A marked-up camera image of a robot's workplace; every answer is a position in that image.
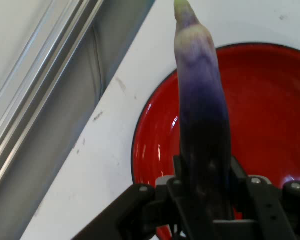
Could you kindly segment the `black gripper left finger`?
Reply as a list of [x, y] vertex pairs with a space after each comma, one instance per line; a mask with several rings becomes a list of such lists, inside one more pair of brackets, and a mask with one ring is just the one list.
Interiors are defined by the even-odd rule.
[[173, 157], [175, 176], [153, 187], [133, 184], [85, 226], [75, 240], [149, 240], [157, 228], [169, 225], [173, 239], [184, 232], [187, 240], [199, 239], [196, 198], [186, 188], [186, 163]]

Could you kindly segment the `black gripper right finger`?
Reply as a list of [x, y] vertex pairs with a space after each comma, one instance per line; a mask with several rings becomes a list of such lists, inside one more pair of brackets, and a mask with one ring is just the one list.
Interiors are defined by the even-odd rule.
[[240, 219], [214, 220], [222, 240], [300, 240], [300, 180], [274, 186], [261, 175], [247, 175], [233, 157], [231, 200]]

